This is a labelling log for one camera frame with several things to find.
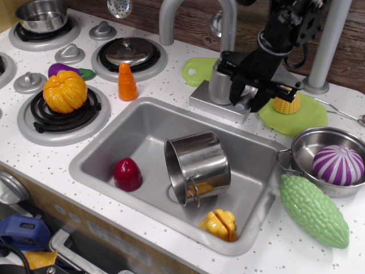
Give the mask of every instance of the pot handle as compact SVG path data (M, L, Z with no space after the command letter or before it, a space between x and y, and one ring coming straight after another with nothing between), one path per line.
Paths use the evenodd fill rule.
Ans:
M193 195L192 192L189 190L193 200L194 200L194 203L197 207L200 207L200 197L199 197L199 190L198 190L198 187L196 186L196 183L194 181L194 175L190 176L190 180L192 181L193 185L194 185L194 188L195 188L195 193L196 195Z
M291 149L286 149L286 150L279 150L277 153L276 153L276 161L278 162L279 166L285 170L286 172L293 172L293 173L299 173L301 177L304 177L304 172L303 171L298 171L298 170L290 170L288 168L285 168L281 163L280 163L280 160L279 160L279 155L280 153L284 153L284 152L289 152L290 153L290 157L293 157L292 154L291 154Z

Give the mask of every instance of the green plate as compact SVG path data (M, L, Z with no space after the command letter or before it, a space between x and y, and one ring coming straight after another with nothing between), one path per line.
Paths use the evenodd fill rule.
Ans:
M301 107L296 113L283 114L274 107L271 99L259 112L265 124L280 133L295 136L311 127L323 127L329 122L327 110L315 99L305 94L301 97Z

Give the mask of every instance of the blue object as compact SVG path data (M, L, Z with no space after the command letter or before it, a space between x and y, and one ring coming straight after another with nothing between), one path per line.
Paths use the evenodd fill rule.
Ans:
M13 214L0 222L0 241L23 251L41 251L51 232L41 219Z

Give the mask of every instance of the stove burner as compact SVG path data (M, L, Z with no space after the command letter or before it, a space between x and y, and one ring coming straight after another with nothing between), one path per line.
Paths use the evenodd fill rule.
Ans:
M39 133L74 130L88 123L95 116L96 112L101 109L102 106L98 102L98 98L89 88L88 97L84 105L69 114L58 113L50 109L43 99L43 91L33 98L30 105L31 113L37 121L33 125Z
M88 88L89 92L92 90L95 93L98 102L103 107L100 111L96 112L96 115L89 122L74 130L62 132L45 131L40 134L34 127L34 122L38 123L38 121L31 112L32 101L38 94L34 94L28 98L20 107L17 117L18 128L23 137L41 146L60 147L79 143L99 132L106 125L110 117L110 104L107 97L100 90L91 86L88 86ZM90 96L90 101L91 104L94 103L92 96Z
M0 53L0 88L5 87L13 79L17 67L8 55Z
M0 75L3 74L5 71L4 61L2 60L2 57L0 56Z
M15 32L19 36L19 38L24 41L42 41L42 40L49 40L53 37L57 37L59 34L63 32L69 32L72 30L73 24L72 20L68 20L67 23L60 29L56 31L52 31L50 33L32 33L31 31L28 31L22 27L20 23L18 23L15 27Z
M119 66L111 63L108 61L107 57L106 57L106 52L107 49L114 43L123 40L126 38L117 38L114 39L108 43L106 43L104 46L101 47L100 51L99 51L99 60L100 63L105 66L109 71L111 72L119 72ZM151 57L149 57L145 62L137 64L137 65L133 65L131 66L131 71L132 72L138 72L138 71L143 71L146 70L150 67L152 67L153 65L155 65L157 63L157 61L159 60L159 58L161 57L161 52L160 50L151 43L154 51L153 54L151 55Z
M20 50L47 51L68 45L79 36L80 31L78 22L69 16L67 23L61 29L44 34L24 30L20 23L17 23L9 31L9 40L14 47Z
M155 48L160 52L161 56L160 56L160 58L157 58L157 63L154 64L153 66L133 73L133 76L135 77L136 82L141 82L141 81L145 81L147 79L151 79L152 77L154 77L157 74L159 74L160 72L162 72L163 69L167 65L167 53L164 50L164 48L153 40L150 40L147 38L144 38L144 39L151 42L151 44L153 44L153 46L155 46ZM92 70L94 70L94 72L97 74L97 76L103 78L104 80L117 83L119 73L110 72L110 70L107 69L100 61L99 52L103 46L104 45L101 45L100 47L98 47L92 54L92 57L91 57Z

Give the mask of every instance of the pot lid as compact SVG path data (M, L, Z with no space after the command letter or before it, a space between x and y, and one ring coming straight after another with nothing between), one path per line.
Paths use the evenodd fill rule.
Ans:
M125 62L135 66L146 62L155 53L154 45L143 38L130 37L119 39L111 44L105 53L105 58L112 64L119 66Z

